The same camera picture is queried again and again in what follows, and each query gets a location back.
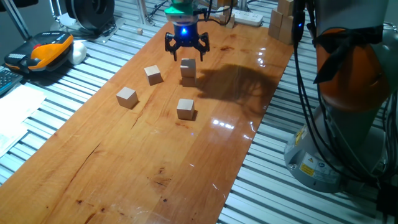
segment wooden cube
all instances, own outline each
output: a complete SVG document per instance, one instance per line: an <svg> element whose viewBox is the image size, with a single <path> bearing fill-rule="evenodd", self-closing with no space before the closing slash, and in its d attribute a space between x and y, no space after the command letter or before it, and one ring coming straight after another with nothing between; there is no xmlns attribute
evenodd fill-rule
<svg viewBox="0 0 398 224"><path fill-rule="evenodd" d="M232 29L235 25L235 14L232 13L231 15L231 19L229 20L229 22L225 25L225 27Z"/></svg>
<svg viewBox="0 0 398 224"><path fill-rule="evenodd" d="M293 16L283 16L281 29L292 31L293 28Z"/></svg>
<svg viewBox="0 0 398 224"><path fill-rule="evenodd" d="M277 9L273 9L271 12L271 21L270 24L273 24L277 27L281 27L282 25L282 18L283 18L283 14L278 12Z"/></svg>
<svg viewBox="0 0 398 224"><path fill-rule="evenodd" d="M284 16L291 16L293 14L293 0L279 0L278 12Z"/></svg>
<svg viewBox="0 0 398 224"><path fill-rule="evenodd" d="M226 22L226 15L220 14L220 24L225 24Z"/></svg>
<svg viewBox="0 0 398 224"><path fill-rule="evenodd" d="M156 65L144 68L144 70L147 74L149 85L155 85L163 81L162 76L160 75L160 70Z"/></svg>
<svg viewBox="0 0 398 224"><path fill-rule="evenodd" d="M280 32L280 27L277 27L274 24L269 24L268 35L270 37L279 40L279 32Z"/></svg>
<svg viewBox="0 0 398 224"><path fill-rule="evenodd" d="M181 76L194 78L197 76L197 64L195 59L183 58L181 59Z"/></svg>
<svg viewBox="0 0 398 224"><path fill-rule="evenodd" d="M279 41L287 45L293 44L292 30L280 28Z"/></svg>
<svg viewBox="0 0 398 224"><path fill-rule="evenodd" d="M197 78L193 77L182 77L182 86L184 87L196 87L197 86Z"/></svg>
<svg viewBox="0 0 398 224"><path fill-rule="evenodd" d="M119 105L127 109L133 108L138 102L137 92L127 87L123 87L118 94L116 94Z"/></svg>
<svg viewBox="0 0 398 224"><path fill-rule="evenodd" d="M195 106L193 100L180 99L177 106L177 116L179 119L192 120Z"/></svg>

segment keyboard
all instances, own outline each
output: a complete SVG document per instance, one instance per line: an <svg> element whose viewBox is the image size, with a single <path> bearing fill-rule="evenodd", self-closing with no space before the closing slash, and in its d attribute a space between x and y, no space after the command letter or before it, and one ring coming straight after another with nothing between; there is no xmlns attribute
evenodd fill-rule
<svg viewBox="0 0 398 224"><path fill-rule="evenodd" d="M10 72L7 69L0 70L0 96L21 81L22 75Z"/></svg>

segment power strip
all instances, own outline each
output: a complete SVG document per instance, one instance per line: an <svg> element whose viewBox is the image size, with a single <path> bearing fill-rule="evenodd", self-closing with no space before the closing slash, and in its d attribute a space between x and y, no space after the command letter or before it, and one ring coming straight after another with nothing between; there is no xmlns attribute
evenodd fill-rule
<svg viewBox="0 0 398 224"><path fill-rule="evenodd" d="M235 22L238 24L259 27L262 23L262 15L236 9L232 9L232 13L235 14ZM220 14L222 12L217 12L217 14L212 14L212 16L219 18Z"/></svg>

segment wood grain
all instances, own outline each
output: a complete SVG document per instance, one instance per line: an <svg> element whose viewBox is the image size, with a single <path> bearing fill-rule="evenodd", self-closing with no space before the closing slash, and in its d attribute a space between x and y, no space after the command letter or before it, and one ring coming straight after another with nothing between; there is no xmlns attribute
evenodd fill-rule
<svg viewBox="0 0 398 224"><path fill-rule="evenodd" d="M265 28L200 23L211 50L197 88L161 30L0 187L0 223L214 223L292 55ZM144 68L164 82L149 86ZM128 110L116 94L137 91ZM177 118L194 99L194 121Z"/></svg>

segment metal slotted surface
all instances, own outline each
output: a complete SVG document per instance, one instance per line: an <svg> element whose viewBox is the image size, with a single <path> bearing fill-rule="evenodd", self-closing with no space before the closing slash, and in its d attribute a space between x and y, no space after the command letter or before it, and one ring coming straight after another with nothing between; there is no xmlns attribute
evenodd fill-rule
<svg viewBox="0 0 398 224"><path fill-rule="evenodd" d="M158 0L147 0L151 12ZM262 14L262 26L268 27L272 1L249 4L250 10ZM38 150L62 124L94 95L139 49L167 22L165 6L156 12L155 26L136 23L135 2L117 0L115 16L126 23L105 44L84 42L88 57L80 64L64 65L41 82L26 85L44 92L47 99L24 121L28 134L0 158L0 185ZM144 34L138 35L137 28ZM305 31L298 59L312 108L317 106L312 80L316 74L315 49ZM51 83L42 85L43 81ZM374 125L381 127L381 115ZM287 140L304 124L293 57L276 89L260 124L243 166L228 195L218 223L384 223L376 212L377 190L365 188L360 196L344 193L323 194L304 187L285 168L283 151Z"/></svg>

